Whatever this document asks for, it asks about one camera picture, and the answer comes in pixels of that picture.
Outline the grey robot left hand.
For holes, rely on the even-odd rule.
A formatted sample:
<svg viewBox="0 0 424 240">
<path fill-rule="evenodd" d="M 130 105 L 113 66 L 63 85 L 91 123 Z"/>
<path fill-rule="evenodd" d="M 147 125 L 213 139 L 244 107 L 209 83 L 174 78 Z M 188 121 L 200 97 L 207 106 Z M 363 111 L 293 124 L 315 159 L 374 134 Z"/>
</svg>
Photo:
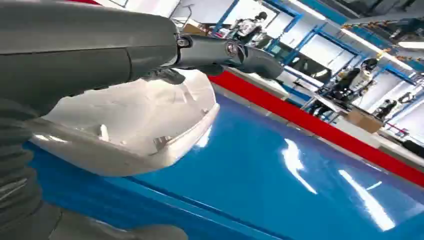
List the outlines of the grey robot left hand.
<svg viewBox="0 0 424 240">
<path fill-rule="evenodd" d="M 35 143 L 91 173 L 127 177 L 175 164 L 214 121 L 209 75 L 225 67 L 272 80 L 269 53 L 180 33 L 167 17 L 72 1 L 0 3 L 0 237 L 47 240 L 56 229 L 119 231 L 63 219 L 43 199 Z"/>
</svg>

